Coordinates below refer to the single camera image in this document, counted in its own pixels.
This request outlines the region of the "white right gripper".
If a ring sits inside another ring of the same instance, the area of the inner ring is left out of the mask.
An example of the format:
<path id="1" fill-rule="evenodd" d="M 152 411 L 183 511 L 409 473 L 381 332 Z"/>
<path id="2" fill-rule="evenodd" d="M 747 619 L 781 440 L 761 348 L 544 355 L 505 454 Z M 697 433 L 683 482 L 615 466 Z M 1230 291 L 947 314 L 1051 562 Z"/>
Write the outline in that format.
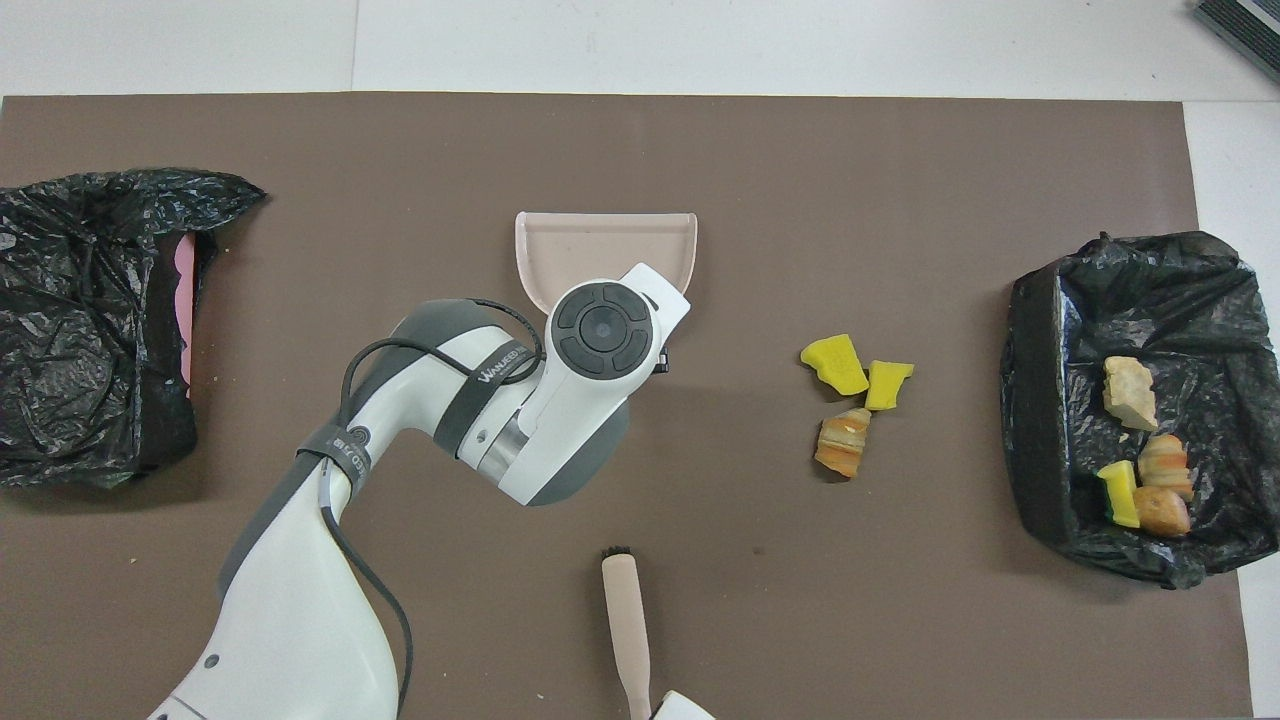
<path id="1" fill-rule="evenodd" d="M 716 720 L 700 705 L 677 691 L 668 691 L 657 705 L 653 720 Z"/>

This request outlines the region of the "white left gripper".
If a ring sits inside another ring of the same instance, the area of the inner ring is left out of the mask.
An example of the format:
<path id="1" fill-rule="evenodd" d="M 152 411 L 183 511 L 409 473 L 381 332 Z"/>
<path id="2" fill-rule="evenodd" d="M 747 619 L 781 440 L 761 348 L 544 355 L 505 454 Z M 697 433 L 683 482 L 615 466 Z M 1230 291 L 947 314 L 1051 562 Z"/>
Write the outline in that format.
<path id="1" fill-rule="evenodd" d="M 675 328 L 687 315 L 690 302 L 658 270 L 645 263 L 637 263 L 620 278 L 620 283 L 645 300 L 649 314 L 654 318 L 655 343 L 666 346 Z"/>

